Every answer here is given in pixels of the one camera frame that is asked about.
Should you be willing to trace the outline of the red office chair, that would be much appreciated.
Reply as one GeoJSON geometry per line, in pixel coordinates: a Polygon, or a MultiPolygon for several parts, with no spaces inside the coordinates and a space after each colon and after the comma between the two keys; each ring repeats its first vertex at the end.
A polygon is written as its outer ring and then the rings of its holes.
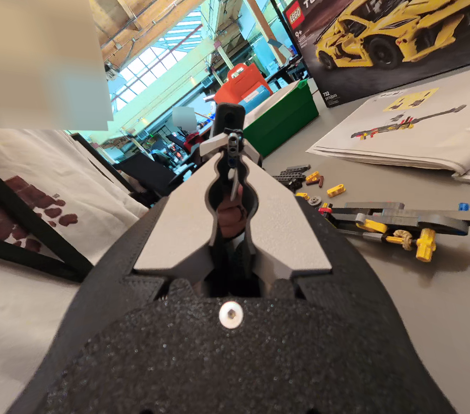
{"type": "Polygon", "coordinates": [[[190,133],[186,136],[185,142],[183,144],[184,149],[188,154],[190,154],[194,146],[199,145],[204,141],[204,135],[200,135],[199,132],[190,133]]]}

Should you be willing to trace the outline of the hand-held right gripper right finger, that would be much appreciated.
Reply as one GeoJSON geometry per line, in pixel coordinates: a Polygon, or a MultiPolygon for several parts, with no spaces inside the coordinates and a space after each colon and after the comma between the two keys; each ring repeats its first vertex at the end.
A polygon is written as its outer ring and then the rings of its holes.
{"type": "Polygon", "coordinates": [[[256,276],[264,284],[274,284],[329,273],[332,265],[294,193],[246,155],[241,163],[246,168],[245,185],[255,198],[246,237],[255,251],[256,276]]]}

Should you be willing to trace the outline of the person's left hand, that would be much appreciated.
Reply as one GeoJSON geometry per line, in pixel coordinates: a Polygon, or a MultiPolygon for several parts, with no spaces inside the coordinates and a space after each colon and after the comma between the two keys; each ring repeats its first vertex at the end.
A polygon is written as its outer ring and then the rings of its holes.
{"type": "Polygon", "coordinates": [[[231,200],[231,193],[224,195],[217,208],[219,228],[224,239],[233,239],[244,232],[247,212],[242,204],[243,187],[238,186],[236,197],[231,200]]]}

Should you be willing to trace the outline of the pile of lego beams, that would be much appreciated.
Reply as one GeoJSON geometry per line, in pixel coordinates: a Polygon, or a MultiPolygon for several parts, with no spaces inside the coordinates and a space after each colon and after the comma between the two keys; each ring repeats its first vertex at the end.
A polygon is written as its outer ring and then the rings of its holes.
{"type": "Polygon", "coordinates": [[[321,197],[300,191],[304,186],[317,185],[319,188],[322,188],[325,184],[324,176],[319,171],[310,172],[310,169],[311,166],[309,164],[290,166],[272,177],[292,191],[295,196],[303,198],[310,206],[331,207],[331,205],[323,202],[321,197]]]}

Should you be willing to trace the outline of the black office chair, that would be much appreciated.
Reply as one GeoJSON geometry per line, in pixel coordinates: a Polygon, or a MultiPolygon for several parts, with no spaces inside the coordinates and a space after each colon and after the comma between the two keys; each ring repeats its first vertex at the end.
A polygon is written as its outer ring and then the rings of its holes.
{"type": "Polygon", "coordinates": [[[184,165],[183,170],[177,174],[147,155],[136,153],[114,164],[113,167],[136,179],[144,188],[164,197],[178,188],[183,183],[185,174],[195,171],[197,165],[194,163],[184,165]]]}

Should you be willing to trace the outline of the blue roll white label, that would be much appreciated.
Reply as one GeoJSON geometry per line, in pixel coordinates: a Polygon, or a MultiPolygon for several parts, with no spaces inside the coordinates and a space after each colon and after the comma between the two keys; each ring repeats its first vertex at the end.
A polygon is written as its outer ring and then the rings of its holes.
{"type": "Polygon", "coordinates": [[[272,92],[270,89],[267,89],[264,85],[260,85],[246,95],[239,104],[244,107],[245,113],[249,114],[271,95],[272,92]]]}

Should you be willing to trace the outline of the orange felt bag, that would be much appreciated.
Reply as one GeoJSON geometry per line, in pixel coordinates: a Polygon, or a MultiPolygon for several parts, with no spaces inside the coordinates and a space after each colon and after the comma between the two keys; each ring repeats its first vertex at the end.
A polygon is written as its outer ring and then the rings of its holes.
{"type": "Polygon", "coordinates": [[[268,93],[268,97],[273,91],[267,84],[261,71],[255,64],[246,65],[239,63],[229,70],[227,81],[215,93],[216,104],[239,104],[247,96],[261,88],[268,93]]]}

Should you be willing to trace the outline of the lego instruction booklet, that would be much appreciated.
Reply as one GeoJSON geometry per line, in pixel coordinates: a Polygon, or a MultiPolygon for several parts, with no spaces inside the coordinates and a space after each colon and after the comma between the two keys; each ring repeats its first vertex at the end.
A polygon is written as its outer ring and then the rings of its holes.
{"type": "Polygon", "coordinates": [[[367,164],[446,170],[469,183],[469,92],[431,87],[367,100],[307,149],[367,164]]]}

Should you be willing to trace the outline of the green plastic bin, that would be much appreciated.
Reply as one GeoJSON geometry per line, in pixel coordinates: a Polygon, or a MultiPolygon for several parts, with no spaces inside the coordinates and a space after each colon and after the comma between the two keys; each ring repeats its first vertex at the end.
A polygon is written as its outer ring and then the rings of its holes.
{"type": "Polygon", "coordinates": [[[307,79],[291,83],[245,114],[244,137],[267,157],[318,118],[307,79]]]}

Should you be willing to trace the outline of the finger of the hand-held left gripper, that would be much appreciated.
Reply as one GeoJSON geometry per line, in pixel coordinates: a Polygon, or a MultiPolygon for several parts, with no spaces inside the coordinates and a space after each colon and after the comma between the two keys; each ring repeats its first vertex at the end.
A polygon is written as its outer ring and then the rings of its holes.
{"type": "Polygon", "coordinates": [[[199,146],[199,154],[201,157],[216,153],[220,148],[226,147],[228,143],[228,134],[220,133],[202,142],[199,146]]]}
{"type": "Polygon", "coordinates": [[[262,155],[252,146],[248,139],[243,139],[242,156],[249,158],[252,162],[262,162],[262,155]]]}

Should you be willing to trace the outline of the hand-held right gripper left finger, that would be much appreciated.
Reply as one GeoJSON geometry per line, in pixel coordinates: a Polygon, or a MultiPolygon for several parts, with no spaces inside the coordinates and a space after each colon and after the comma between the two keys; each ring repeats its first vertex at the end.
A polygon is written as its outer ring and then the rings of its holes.
{"type": "Polygon", "coordinates": [[[226,294],[226,255],[217,248],[216,212],[209,201],[222,159],[222,153],[215,153],[169,195],[133,266],[136,277],[182,278],[200,284],[200,296],[226,294]]]}

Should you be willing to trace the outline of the long grey Technic assembly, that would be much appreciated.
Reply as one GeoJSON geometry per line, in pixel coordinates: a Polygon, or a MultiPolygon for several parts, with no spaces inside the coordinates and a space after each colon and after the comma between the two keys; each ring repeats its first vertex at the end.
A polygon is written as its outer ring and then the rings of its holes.
{"type": "Polygon", "coordinates": [[[438,235],[469,235],[469,210],[406,209],[400,202],[324,203],[318,212],[340,232],[370,242],[397,245],[417,260],[432,261],[438,235]]]}

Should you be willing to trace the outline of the black lego connector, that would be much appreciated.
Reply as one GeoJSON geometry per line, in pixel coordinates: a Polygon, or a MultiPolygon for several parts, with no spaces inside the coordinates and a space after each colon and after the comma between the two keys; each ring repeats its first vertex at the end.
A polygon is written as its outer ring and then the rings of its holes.
{"type": "Polygon", "coordinates": [[[241,129],[225,128],[224,133],[227,135],[225,159],[229,168],[236,168],[240,152],[243,150],[244,134],[241,129]]]}

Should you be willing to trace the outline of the black table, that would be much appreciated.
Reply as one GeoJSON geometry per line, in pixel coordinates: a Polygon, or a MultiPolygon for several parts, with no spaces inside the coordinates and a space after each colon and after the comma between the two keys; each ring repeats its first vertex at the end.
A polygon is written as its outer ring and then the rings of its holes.
{"type": "Polygon", "coordinates": [[[267,83],[283,79],[287,84],[310,78],[308,67],[304,63],[302,56],[295,57],[285,65],[281,66],[278,71],[268,76],[265,80],[267,83]]]}

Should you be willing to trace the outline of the yellow car lego box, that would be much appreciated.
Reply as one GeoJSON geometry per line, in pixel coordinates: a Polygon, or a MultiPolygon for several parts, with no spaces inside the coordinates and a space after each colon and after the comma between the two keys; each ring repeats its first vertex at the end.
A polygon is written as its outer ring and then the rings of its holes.
{"type": "Polygon", "coordinates": [[[469,66],[470,0],[293,0],[284,16],[328,107],[469,66]]]}

